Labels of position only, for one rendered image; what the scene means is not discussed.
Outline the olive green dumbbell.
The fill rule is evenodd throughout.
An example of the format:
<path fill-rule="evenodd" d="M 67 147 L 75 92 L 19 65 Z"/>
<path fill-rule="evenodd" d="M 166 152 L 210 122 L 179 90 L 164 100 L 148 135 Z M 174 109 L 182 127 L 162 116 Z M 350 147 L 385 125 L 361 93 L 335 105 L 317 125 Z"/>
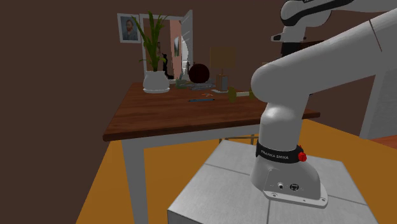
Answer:
<path fill-rule="evenodd" d="M 238 92 L 234 87 L 228 87 L 228 100 L 229 102 L 235 102 L 238 97 L 249 97 L 255 99 L 255 95 L 251 89 L 246 92 Z"/>

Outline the dark red ball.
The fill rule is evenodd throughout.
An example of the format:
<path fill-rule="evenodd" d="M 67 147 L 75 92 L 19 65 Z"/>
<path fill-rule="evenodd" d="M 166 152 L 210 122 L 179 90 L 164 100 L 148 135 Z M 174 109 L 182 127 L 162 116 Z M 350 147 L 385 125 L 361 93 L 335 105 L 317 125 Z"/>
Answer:
<path fill-rule="evenodd" d="M 192 65 L 188 74 L 193 83 L 205 83 L 210 76 L 209 69 L 204 64 Z"/>

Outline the brown wooden table white legs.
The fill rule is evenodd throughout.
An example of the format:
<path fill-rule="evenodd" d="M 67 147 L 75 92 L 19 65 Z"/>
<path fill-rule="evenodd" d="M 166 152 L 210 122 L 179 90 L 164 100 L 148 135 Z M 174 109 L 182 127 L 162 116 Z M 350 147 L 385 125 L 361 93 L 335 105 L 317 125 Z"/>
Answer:
<path fill-rule="evenodd" d="M 231 103 L 225 94 L 188 102 L 207 99 L 204 93 L 172 88 L 148 94 L 142 83 L 133 83 L 104 131 L 104 141 L 122 142 L 134 224 L 149 224 L 146 148 L 258 133 L 264 102 L 241 97 Z"/>

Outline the grey tiled robot stand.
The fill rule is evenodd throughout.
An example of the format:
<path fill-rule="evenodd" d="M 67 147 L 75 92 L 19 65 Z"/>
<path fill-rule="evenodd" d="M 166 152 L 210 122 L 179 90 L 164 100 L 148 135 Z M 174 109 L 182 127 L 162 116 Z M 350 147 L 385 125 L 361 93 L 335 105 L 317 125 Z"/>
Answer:
<path fill-rule="evenodd" d="M 324 209 L 268 200 L 250 182 L 255 146 L 222 141 L 167 210 L 168 224 L 379 224 L 344 164 L 309 156 Z"/>

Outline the grey stack of papers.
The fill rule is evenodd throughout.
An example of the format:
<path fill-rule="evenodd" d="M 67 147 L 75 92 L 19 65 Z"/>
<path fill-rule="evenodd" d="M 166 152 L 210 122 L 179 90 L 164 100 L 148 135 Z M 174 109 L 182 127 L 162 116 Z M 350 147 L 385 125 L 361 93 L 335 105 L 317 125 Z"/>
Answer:
<path fill-rule="evenodd" d="M 213 83 L 187 83 L 186 86 L 190 90 L 208 90 L 216 87 Z"/>

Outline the table lamp with brown shade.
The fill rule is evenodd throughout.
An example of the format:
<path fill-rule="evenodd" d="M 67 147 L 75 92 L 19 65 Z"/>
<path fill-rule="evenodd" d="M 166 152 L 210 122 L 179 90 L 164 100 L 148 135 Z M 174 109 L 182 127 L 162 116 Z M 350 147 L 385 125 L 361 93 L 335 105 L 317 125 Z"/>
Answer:
<path fill-rule="evenodd" d="M 232 46 L 210 47 L 210 67 L 217 69 L 216 90 L 219 92 L 228 91 L 228 76 L 224 74 L 225 69 L 235 67 L 236 48 Z"/>

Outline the white open door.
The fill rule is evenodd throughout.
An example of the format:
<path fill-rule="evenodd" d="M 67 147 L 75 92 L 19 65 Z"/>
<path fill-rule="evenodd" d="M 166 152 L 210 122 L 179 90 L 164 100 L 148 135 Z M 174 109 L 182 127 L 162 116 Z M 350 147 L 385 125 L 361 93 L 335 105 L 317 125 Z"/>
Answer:
<path fill-rule="evenodd" d="M 169 63 L 172 63 L 173 75 L 183 80 L 189 80 L 189 70 L 193 61 L 193 10 L 188 10 L 185 16 L 153 15 L 154 22 L 162 18 L 170 35 L 169 44 L 161 43 L 161 51 L 171 52 Z"/>

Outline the green plant in white pot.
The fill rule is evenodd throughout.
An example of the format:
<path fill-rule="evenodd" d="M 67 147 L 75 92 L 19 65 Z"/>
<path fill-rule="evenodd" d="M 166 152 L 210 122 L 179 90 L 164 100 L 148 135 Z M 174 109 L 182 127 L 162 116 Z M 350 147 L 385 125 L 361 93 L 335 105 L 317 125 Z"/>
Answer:
<path fill-rule="evenodd" d="M 166 17 L 157 17 L 157 22 L 155 23 L 154 16 L 150 10 L 148 10 L 151 36 L 145 35 L 143 28 L 137 24 L 137 29 L 143 39 L 143 46 L 148 51 L 149 58 L 141 59 L 141 61 L 147 61 L 152 66 L 152 71 L 144 72 L 143 90 L 150 94 L 160 94 L 165 93 L 170 90 L 169 81 L 165 75 L 164 71 L 158 70 L 158 63 L 160 60 L 166 62 L 166 60 L 157 54 L 158 37 L 160 30 L 164 27 L 163 23 Z"/>

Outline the framed portrait wall picture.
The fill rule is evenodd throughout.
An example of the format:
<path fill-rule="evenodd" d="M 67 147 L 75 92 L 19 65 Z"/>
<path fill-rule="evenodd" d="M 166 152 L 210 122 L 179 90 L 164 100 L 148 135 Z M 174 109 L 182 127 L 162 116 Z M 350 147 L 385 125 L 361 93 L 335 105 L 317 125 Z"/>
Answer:
<path fill-rule="evenodd" d="M 118 13 L 118 32 L 121 43 L 140 43 L 141 35 L 137 28 L 139 15 Z"/>

